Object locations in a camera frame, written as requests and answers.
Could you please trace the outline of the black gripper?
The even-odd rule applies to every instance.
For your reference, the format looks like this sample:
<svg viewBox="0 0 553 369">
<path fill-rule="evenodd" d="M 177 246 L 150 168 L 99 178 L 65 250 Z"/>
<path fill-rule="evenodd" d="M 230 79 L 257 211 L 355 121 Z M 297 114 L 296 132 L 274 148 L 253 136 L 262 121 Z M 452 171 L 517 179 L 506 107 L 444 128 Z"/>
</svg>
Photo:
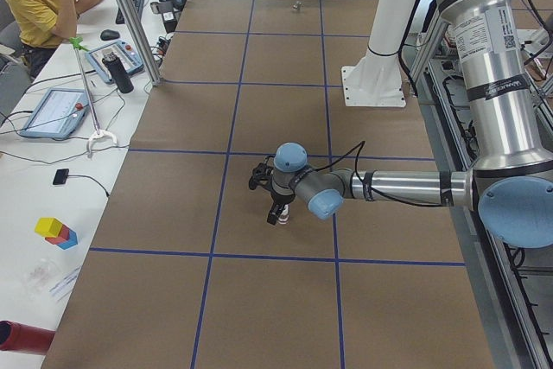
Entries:
<svg viewBox="0 0 553 369">
<path fill-rule="evenodd" d="M 267 215 L 267 222 L 274 226 L 280 217 L 280 210 L 283 210 L 282 215 L 289 215 L 289 204 L 294 200 L 295 195 L 289 191 L 282 193 L 271 189 L 270 196 L 273 203 Z"/>
</svg>

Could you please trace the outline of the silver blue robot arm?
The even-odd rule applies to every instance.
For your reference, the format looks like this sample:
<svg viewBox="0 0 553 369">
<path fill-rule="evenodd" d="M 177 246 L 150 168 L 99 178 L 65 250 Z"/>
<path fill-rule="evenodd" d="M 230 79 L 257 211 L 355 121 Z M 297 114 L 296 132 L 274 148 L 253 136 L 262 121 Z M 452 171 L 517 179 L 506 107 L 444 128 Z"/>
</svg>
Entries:
<svg viewBox="0 0 553 369">
<path fill-rule="evenodd" d="M 541 142 L 524 70 L 512 0 L 436 0 L 439 16 L 454 31 L 479 154 L 460 172 L 393 172 L 338 169 L 308 164 L 297 143 L 281 145 L 264 173 L 275 224 L 294 199 L 320 219 L 345 199 L 390 200 L 419 207 L 463 206 L 508 245 L 540 248 L 552 242 L 552 154 Z M 408 5 L 417 0 L 380 0 L 364 58 L 343 68 L 349 105 L 389 106 L 392 51 L 402 45 Z"/>
</svg>

